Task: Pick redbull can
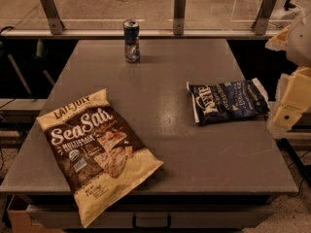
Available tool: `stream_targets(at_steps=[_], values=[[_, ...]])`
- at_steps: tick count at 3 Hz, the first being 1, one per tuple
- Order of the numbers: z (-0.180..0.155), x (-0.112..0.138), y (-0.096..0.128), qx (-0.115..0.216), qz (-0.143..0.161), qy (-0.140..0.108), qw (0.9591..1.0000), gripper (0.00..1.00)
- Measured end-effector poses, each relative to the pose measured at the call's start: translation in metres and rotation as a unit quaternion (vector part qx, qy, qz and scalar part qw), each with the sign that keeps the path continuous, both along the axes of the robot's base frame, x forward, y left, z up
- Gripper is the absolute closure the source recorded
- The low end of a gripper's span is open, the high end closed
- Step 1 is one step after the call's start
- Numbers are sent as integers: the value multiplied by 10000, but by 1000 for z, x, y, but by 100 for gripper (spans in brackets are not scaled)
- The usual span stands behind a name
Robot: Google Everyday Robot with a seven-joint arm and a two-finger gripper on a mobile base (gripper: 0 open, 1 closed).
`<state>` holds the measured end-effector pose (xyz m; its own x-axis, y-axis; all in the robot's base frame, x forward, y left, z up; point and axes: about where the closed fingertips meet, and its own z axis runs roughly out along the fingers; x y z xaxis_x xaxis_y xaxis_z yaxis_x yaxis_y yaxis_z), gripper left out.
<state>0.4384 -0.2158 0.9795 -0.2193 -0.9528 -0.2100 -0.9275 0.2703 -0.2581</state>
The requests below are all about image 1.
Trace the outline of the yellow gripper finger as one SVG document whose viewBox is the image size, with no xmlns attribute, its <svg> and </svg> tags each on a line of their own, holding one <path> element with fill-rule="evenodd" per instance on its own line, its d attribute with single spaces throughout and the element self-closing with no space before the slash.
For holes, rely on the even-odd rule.
<svg viewBox="0 0 311 233">
<path fill-rule="evenodd" d="M 287 77 L 287 81 L 273 122 L 291 129 L 311 108 L 311 68 L 298 68 Z"/>
</svg>

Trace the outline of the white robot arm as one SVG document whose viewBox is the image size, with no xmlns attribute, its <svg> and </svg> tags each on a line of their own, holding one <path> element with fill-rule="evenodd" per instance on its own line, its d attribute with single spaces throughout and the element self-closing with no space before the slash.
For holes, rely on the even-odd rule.
<svg viewBox="0 0 311 233">
<path fill-rule="evenodd" d="M 311 107 L 311 7 L 305 7 L 291 25 L 267 41 L 269 50 L 284 50 L 286 57 L 297 66 L 288 77 L 273 122 L 291 129 Z"/>
</svg>

